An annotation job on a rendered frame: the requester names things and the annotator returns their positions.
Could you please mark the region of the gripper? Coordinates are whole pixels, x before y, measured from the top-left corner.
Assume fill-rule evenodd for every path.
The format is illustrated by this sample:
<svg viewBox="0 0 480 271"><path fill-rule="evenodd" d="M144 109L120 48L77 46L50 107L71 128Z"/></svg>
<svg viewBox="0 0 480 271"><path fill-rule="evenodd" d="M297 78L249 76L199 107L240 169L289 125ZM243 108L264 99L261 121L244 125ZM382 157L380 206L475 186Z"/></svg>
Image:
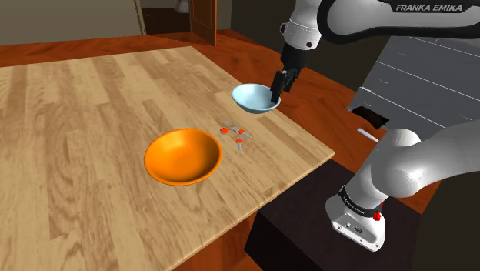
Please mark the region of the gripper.
<svg viewBox="0 0 480 271"><path fill-rule="evenodd" d="M281 54L284 70L275 73L270 88L272 92L271 102L278 103L283 92L290 92L293 83L305 67L309 53L309 50L297 49L287 42L284 43Z"/></svg>

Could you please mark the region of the light blue bowl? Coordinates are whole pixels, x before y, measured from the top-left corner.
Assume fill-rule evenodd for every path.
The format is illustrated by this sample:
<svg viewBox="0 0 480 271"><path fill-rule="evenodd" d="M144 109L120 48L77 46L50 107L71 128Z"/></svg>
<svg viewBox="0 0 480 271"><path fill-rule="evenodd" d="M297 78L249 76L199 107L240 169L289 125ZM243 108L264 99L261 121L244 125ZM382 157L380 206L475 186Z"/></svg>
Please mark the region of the light blue bowl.
<svg viewBox="0 0 480 271"><path fill-rule="evenodd" d="M277 108L281 102L272 102L272 91L268 86L246 83L233 88L232 98L246 112L262 114Z"/></svg>

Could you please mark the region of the silver tool with orange knobs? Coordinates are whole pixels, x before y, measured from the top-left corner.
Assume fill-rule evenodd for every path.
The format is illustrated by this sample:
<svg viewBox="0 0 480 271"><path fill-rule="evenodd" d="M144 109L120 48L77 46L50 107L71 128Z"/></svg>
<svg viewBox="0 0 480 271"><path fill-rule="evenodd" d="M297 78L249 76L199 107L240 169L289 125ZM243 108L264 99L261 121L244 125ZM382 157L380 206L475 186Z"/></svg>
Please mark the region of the silver tool with orange knobs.
<svg viewBox="0 0 480 271"><path fill-rule="evenodd" d="M252 136L249 135L244 129L241 129L236 123L232 120L227 120L223 122L223 126L219 129L219 132L222 135L227 135L230 132L236 134L237 138L235 139L235 144L237 145L238 151L242 150L242 144L244 142L243 138L251 139Z"/></svg>

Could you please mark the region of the brown wooden door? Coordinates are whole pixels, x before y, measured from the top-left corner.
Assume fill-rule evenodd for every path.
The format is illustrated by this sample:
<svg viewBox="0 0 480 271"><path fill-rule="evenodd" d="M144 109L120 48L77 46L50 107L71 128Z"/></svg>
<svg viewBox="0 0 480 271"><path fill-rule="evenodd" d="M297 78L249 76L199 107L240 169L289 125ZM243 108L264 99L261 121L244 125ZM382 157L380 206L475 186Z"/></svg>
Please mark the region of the brown wooden door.
<svg viewBox="0 0 480 271"><path fill-rule="evenodd" d="M191 32L216 46L217 0L189 0Z"/></svg>

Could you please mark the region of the orange bowl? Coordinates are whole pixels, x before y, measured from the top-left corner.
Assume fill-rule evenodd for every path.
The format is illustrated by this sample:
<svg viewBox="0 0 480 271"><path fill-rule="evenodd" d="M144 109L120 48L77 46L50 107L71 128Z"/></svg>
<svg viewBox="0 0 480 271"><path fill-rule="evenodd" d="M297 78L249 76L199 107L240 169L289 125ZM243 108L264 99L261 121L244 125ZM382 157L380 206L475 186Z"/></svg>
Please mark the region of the orange bowl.
<svg viewBox="0 0 480 271"><path fill-rule="evenodd" d="M176 129L153 140L144 154L144 167L156 181L188 186L207 179L220 165L222 147L200 129Z"/></svg>

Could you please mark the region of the grey chest of drawers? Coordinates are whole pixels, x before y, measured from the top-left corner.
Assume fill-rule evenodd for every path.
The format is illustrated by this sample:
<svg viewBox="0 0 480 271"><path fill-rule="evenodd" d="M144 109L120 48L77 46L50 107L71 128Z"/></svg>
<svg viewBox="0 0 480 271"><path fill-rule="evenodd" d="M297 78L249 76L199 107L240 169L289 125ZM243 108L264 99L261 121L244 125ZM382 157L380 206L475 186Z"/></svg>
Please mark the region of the grey chest of drawers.
<svg viewBox="0 0 480 271"><path fill-rule="evenodd" d="M421 139L480 119L480 38L391 37L347 109L359 108Z"/></svg>

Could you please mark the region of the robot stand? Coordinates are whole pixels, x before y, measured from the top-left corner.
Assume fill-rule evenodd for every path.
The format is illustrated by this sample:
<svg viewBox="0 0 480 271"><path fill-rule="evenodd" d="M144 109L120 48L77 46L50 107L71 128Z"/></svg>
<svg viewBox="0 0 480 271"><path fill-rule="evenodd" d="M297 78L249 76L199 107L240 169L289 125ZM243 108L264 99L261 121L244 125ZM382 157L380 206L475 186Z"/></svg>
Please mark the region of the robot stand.
<svg viewBox="0 0 480 271"><path fill-rule="evenodd" d="M395 198L385 200L383 247L373 253L336 232L325 202L353 177L333 160L262 207L245 251L263 271L413 271L421 216Z"/></svg>

